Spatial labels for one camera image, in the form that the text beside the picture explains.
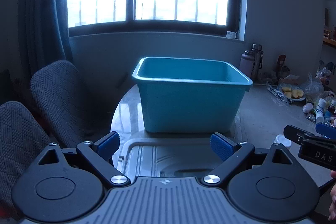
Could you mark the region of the right hand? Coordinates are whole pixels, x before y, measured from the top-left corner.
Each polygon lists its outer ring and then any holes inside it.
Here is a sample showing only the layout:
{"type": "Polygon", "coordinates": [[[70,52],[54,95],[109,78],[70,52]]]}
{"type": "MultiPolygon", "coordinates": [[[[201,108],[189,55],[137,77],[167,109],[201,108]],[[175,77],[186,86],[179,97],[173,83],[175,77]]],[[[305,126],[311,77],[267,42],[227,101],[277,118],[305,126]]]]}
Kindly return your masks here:
{"type": "Polygon", "coordinates": [[[330,196],[332,199],[331,205],[329,207],[329,221],[334,221],[336,219],[336,184],[330,191],[330,196]]]}

